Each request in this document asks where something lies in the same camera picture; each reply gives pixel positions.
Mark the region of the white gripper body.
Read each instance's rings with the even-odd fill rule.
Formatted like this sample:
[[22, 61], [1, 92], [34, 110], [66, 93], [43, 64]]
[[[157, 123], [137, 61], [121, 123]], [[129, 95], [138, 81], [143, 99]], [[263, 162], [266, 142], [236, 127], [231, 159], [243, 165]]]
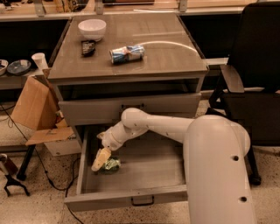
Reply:
[[134, 138], [136, 135], [134, 129], [124, 126], [122, 122], [103, 132], [105, 132], [105, 136], [101, 140], [101, 144], [104, 148], [108, 148], [111, 151], [120, 149], [126, 141]]

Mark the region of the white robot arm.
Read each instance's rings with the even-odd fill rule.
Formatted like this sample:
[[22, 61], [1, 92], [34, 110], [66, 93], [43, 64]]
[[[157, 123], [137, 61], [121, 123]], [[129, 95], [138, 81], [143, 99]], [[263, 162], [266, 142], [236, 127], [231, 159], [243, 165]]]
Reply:
[[244, 161], [249, 134], [219, 115], [192, 119], [127, 108], [119, 123], [98, 135], [102, 148], [92, 170], [99, 171], [112, 151], [149, 130], [183, 144], [191, 224], [257, 224]]

